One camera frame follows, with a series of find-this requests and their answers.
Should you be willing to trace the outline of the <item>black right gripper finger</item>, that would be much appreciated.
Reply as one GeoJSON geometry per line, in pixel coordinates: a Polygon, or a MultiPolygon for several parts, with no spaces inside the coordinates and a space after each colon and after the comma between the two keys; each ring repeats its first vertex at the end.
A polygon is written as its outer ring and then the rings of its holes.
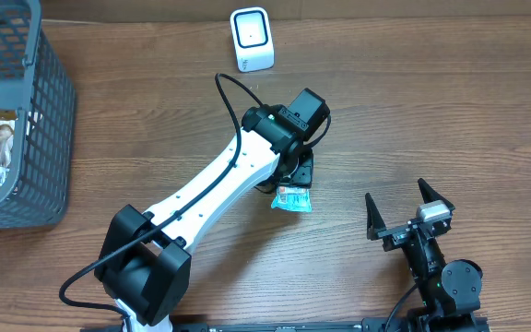
{"type": "Polygon", "coordinates": [[[382,239],[386,226],[370,193],[365,195],[365,203],[367,208],[367,239],[372,241],[382,239]]]}
{"type": "Polygon", "coordinates": [[[444,196],[439,194],[436,190],[434,190],[423,178],[418,179],[418,186],[419,186],[419,190],[422,195],[424,204],[437,201],[437,200],[442,200],[446,204],[446,206],[450,208],[451,212],[455,210],[454,204],[451,203],[444,196]]]}

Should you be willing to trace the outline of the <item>teal tissue packet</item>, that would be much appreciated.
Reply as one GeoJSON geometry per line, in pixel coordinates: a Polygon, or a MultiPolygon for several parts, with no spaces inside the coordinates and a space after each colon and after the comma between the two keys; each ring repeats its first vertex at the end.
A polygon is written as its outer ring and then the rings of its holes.
{"type": "Polygon", "coordinates": [[[279,186],[271,208],[279,208],[290,212],[311,212],[310,190],[296,186],[279,186]]]}

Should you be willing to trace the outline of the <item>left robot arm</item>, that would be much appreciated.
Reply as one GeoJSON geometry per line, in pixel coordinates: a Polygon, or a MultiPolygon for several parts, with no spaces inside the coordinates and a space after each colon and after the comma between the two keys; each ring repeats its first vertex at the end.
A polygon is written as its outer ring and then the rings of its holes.
{"type": "Polygon", "coordinates": [[[314,133],[331,123],[325,100],[304,89],[288,106],[250,108],[241,133],[187,185],[140,212],[127,205],[110,223],[94,271],[124,314],[126,331],[170,331],[169,315],[188,289],[192,253],[246,192],[267,186],[280,200],[307,195],[314,133]]]}

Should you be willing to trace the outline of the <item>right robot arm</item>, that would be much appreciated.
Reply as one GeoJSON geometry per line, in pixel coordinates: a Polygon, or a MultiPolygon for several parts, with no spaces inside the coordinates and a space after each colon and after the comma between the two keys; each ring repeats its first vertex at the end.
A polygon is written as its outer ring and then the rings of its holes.
{"type": "Polygon", "coordinates": [[[467,259],[446,262],[437,238],[451,230],[455,206],[418,179],[423,204],[406,224],[387,228],[372,195],[365,195],[367,238],[383,242],[386,252],[400,249],[413,278],[412,287],[386,318],[367,317],[363,331],[488,331],[480,308],[483,271],[467,259]]]}

